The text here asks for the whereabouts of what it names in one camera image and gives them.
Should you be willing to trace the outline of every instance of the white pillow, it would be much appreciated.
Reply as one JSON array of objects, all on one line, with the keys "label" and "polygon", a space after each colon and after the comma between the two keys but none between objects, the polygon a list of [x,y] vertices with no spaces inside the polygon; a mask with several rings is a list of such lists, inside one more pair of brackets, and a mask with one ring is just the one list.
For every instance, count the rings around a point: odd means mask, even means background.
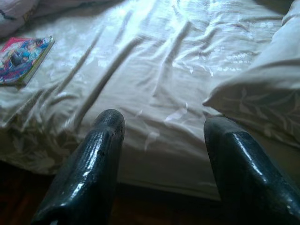
[{"label": "white pillow", "polygon": [[217,86],[203,105],[300,147],[300,0],[250,68]]},{"label": "white pillow", "polygon": [[0,0],[0,38],[5,37],[30,18],[39,0]]}]

